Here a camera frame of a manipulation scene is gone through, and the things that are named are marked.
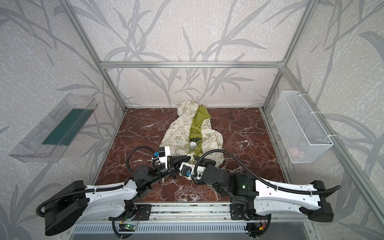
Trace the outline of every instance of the black cable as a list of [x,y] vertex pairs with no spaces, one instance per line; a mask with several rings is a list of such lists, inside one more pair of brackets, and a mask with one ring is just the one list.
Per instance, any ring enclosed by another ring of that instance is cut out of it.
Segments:
[[[122,188],[124,185],[119,185],[119,186],[116,186],[116,187],[105,187],[105,188],[98,188],[96,189],[96,192],[104,192],[104,191],[113,191],[113,190],[116,190],[116,189],[120,189]],[[40,217],[44,217],[45,216],[45,213],[41,211],[41,209],[43,207],[45,207],[48,203],[51,203],[53,201],[56,201],[58,199],[61,199],[63,197],[68,197],[68,196],[71,196],[71,195],[76,195],[76,194],[82,194],[82,193],[87,193],[87,192],[94,192],[95,190],[94,189],[84,189],[84,190],[78,190],[78,191],[74,191],[74,192],[67,192],[65,194],[60,194],[60,195],[57,195],[57,196],[53,196],[51,197],[50,199],[48,199],[47,201],[41,203],[37,208],[36,208],[36,214]]]
[[257,226],[255,226],[256,227],[256,230],[255,231],[253,231],[253,230],[247,230],[248,232],[251,232],[251,233],[256,233],[256,236],[257,236],[257,238],[258,237],[260,237],[261,235],[263,235],[266,231],[267,231],[267,229],[268,229],[268,227],[269,227],[269,224],[271,223],[271,219],[272,219],[272,215],[271,214],[268,214],[268,215],[265,215],[265,217],[268,217],[269,219],[267,219],[268,220],[268,223],[265,225],[265,228],[263,229],[263,230],[258,230],[258,227]]
[[260,233],[260,235],[257,235],[257,237],[260,237],[261,235],[263,235],[263,234],[267,231],[267,229],[268,229],[268,227],[269,227],[269,224],[271,223],[272,215],[269,214],[269,215],[267,215],[267,216],[269,216],[268,223],[265,225],[265,228],[263,229],[262,233]]
[[128,154],[127,158],[125,159],[125,166],[126,166],[126,167],[128,168],[128,170],[130,170],[131,172],[134,172],[134,171],[133,171],[132,168],[129,166],[129,159],[130,159],[131,155],[132,155],[136,150],[141,149],[141,148],[145,148],[145,149],[151,150],[152,153],[155,153],[155,151],[154,151],[152,148],[148,147],[148,146],[139,146],[139,147],[134,148],[134,149]]
[[197,172],[197,167],[198,167],[198,165],[200,163],[202,163],[204,158],[206,156],[208,156],[209,154],[214,153],[214,152],[222,152],[222,153],[225,153],[225,154],[229,155],[231,158],[236,160],[240,164],[240,166],[244,167],[250,174],[252,174],[257,180],[259,180],[263,184],[267,185],[268,187],[271,187],[273,189],[277,189],[277,190],[280,190],[280,191],[283,191],[283,192],[289,192],[289,193],[294,193],[294,194],[302,194],[302,195],[325,195],[325,196],[329,196],[330,194],[334,193],[335,191],[337,191],[337,190],[339,190],[341,188],[340,185],[337,185],[337,186],[332,187],[330,189],[318,190],[318,191],[311,192],[311,191],[303,191],[303,190],[293,190],[293,189],[288,189],[288,188],[284,188],[284,187],[277,187],[276,185],[273,185],[270,182],[260,178],[256,174],[254,174],[242,161],[240,161],[237,157],[235,157],[234,155],[230,154],[229,152],[224,151],[223,149],[213,149],[213,150],[209,150],[208,152],[204,153],[200,157],[200,159],[197,161],[197,163],[195,165],[195,168],[194,168],[194,173]]
[[112,229],[113,229],[113,232],[115,233],[115,235],[119,238],[119,239],[128,239],[129,237],[123,237],[123,235],[119,234],[116,227],[115,227],[115,218],[113,217],[112,218]]

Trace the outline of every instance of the black motor housing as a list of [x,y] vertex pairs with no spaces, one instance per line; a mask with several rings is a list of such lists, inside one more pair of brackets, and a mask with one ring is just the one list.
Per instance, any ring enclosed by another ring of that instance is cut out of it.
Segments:
[[[53,197],[84,189],[85,186],[82,180],[75,181]],[[88,202],[89,198],[85,197],[85,193],[80,193],[48,203],[44,207],[45,235],[56,235],[72,227],[83,214],[83,211],[88,206]]]

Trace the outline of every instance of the white wall panel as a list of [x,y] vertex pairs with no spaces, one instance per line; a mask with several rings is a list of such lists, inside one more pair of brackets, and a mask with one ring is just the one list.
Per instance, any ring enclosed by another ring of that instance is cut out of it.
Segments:
[[71,3],[102,61],[281,61],[307,0]]
[[[44,235],[36,207],[75,180],[89,184],[122,110],[56,1],[0,2],[0,239]],[[98,107],[57,163],[8,156],[68,93]]]
[[209,107],[258,107],[277,69],[115,68],[108,74],[129,107],[175,107],[186,99]]

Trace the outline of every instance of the black bracket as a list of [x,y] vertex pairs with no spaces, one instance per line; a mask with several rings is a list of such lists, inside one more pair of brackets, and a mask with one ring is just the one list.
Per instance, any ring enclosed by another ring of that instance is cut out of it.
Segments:
[[244,204],[230,204],[229,210],[231,212],[231,220],[263,220],[264,216],[250,215],[245,216]]
[[138,210],[138,214],[136,214],[135,217],[132,218],[132,220],[138,221],[140,218],[140,221],[148,221],[149,216],[151,214],[152,205],[151,204],[137,204],[136,207]]
[[[139,219],[140,221],[148,221],[149,216],[151,214],[151,208],[152,208],[151,204],[137,204],[136,209],[132,213],[134,217],[131,219],[131,221],[139,221]],[[126,217],[124,216],[124,213],[123,213],[120,216],[115,217],[115,221],[125,221],[127,220],[127,218],[131,218],[131,217],[132,216]]]

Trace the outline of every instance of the green mat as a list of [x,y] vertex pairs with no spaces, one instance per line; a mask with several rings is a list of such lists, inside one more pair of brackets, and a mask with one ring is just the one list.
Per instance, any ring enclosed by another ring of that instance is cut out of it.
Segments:
[[72,109],[42,144],[57,145],[60,143],[61,145],[69,146],[93,111],[94,109]]

